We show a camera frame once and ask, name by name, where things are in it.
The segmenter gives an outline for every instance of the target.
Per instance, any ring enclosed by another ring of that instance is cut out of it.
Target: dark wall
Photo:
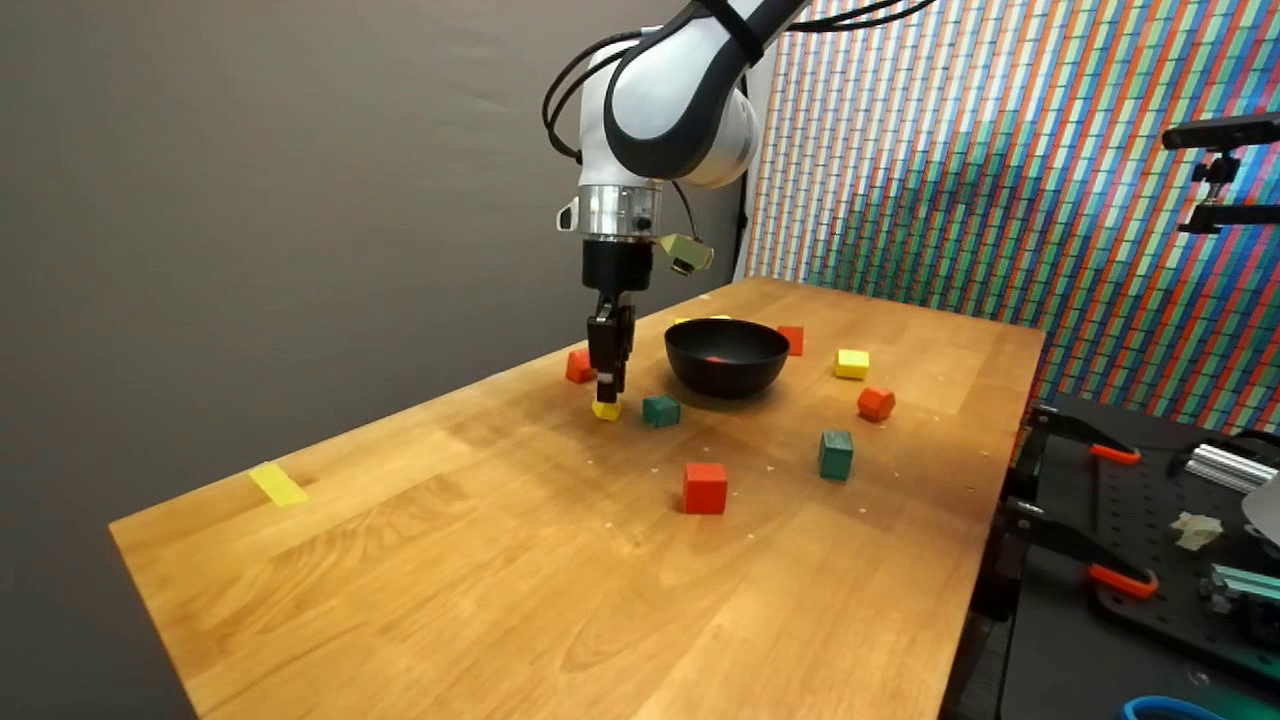
[[[583,331],[534,103],[667,10],[0,6],[0,718],[185,718],[107,520]]]

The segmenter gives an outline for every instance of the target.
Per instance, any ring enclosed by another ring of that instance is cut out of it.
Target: wooden table
[[[659,331],[802,324],[769,398],[696,402]],[[599,424],[565,351],[112,526],[200,718],[936,718],[1043,338],[743,279],[639,319]],[[834,347],[895,389],[856,422]],[[643,430],[676,393],[682,424]],[[815,478],[824,430],[856,478]],[[681,512],[687,461],[732,478]]]

